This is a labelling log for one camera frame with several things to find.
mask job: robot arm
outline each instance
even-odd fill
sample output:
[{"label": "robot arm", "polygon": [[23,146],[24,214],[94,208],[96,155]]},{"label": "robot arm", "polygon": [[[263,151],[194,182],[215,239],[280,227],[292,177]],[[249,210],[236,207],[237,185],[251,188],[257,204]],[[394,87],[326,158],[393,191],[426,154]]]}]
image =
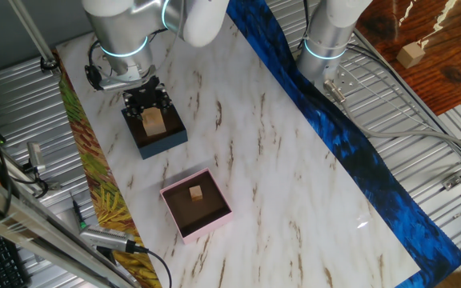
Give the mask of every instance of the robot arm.
[{"label": "robot arm", "polygon": [[166,28],[192,46],[207,45],[222,26],[228,1],[82,0],[102,50],[122,80],[105,79],[100,86],[104,90],[128,89],[131,82],[149,74],[152,53],[147,44],[155,31]]},{"label": "robot arm", "polygon": [[333,81],[355,23],[371,0],[321,0],[311,17],[297,66],[303,76],[323,91]]}]

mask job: wooden table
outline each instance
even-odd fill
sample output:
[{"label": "wooden table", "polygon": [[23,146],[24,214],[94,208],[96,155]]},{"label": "wooden table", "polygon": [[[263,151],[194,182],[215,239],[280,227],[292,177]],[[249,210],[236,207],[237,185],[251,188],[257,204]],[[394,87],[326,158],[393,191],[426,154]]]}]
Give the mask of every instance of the wooden table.
[{"label": "wooden table", "polygon": [[[357,28],[436,114],[461,104],[461,0],[374,0]],[[396,56],[412,42],[426,55],[405,69]]]}]

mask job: dark box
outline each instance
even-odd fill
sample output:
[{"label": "dark box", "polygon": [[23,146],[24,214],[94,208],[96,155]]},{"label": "dark box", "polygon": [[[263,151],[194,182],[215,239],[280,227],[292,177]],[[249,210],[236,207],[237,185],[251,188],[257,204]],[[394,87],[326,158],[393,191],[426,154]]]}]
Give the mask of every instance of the dark box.
[{"label": "dark box", "polygon": [[166,110],[161,110],[166,132],[152,136],[147,136],[142,121],[134,117],[128,117],[125,110],[122,110],[122,115],[126,119],[127,127],[129,127],[129,131],[133,135],[134,142],[143,159],[160,154],[188,141],[186,128],[173,105]]}]

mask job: blue led ring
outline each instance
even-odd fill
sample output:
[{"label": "blue led ring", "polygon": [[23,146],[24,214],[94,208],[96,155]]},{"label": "blue led ring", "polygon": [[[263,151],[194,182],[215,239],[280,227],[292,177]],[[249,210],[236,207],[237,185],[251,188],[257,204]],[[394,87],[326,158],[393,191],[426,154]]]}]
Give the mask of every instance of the blue led ring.
[{"label": "blue led ring", "polygon": [[163,10],[162,10],[162,13],[161,13],[161,20],[163,21],[163,25],[167,29],[168,29],[168,27],[166,26],[166,22],[165,22],[165,13],[166,13],[166,7],[168,6],[168,2],[170,2],[170,0],[166,0],[165,4],[163,4]]},{"label": "blue led ring", "polygon": [[132,56],[132,55],[135,55],[137,54],[138,52],[140,52],[140,50],[143,49],[143,47],[145,47],[145,45],[147,44],[147,41],[149,40],[148,37],[145,37],[145,42],[135,51],[133,52],[130,52],[130,53],[126,53],[126,54],[115,54],[115,53],[111,53],[111,52],[108,52],[106,51],[106,49],[104,49],[102,46],[101,46],[101,49],[102,51],[104,51],[104,53],[110,55],[110,56],[113,56],[113,57],[129,57],[129,56]]},{"label": "blue led ring", "polygon": [[339,55],[337,55],[337,56],[334,56],[334,57],[323,57],[323,56],[317,55],[316,53],[312,52],[311,49],[309,49],[309,46],[307,46],[307,40],[304,41],[304,43],[305,43],[305,48],[307,48],[307,51],[309,51],[309,53],[311,53],[312,56],[314,56],[314,57],[316,57],[316,58],[323,59],[323,60],[337,59],[337,58],[343,56],[344,52],[346,52],[346,49],[345,49],[341,54],[339,54]]}]

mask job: metal pole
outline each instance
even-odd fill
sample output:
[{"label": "metal pole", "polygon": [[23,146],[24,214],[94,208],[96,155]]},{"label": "metal pole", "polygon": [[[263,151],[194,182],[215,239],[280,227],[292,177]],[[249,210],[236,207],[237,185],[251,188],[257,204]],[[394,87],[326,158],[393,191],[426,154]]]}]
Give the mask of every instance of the metal pole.
[{"label": "metal pole", "polygon": [[40,52],[40,55],[44,58],[44,65],[48,67],[55,66],[56,59],[54,58],[53,53],[49,49],[49,46],[47,45],[46,40],[44,40],[42,34],[40,34],[40,31],[33,22],[33,19],[31,18],[22,1],[8,0],[8,2],[10,5],[12,5],[12,8],[14,8],[16,15],[19,17],[19,20],[21,20],[24,28],[26,28],[28,35],[31,37],[31,40],[33,40],[33,43],[37,47],[38,52]]},{"label": "metal pole", "polygon": [[[4,207],[6,197],[7,191],[0,186],[0,207]],[[113,263],[73,235],[48,209],[26,192],[19,191],[19,198],[11,196],[8,217],[0,221],[0,235],[97,287],[111,286],[106,281],[102,282],[103,278],[118,287],[136,287]],[[59,257],[59,254],[55,257],[44,253],[50,249],[41,249],[39,245],[34,245],[40,242],[69,255],[70,261]]]}]

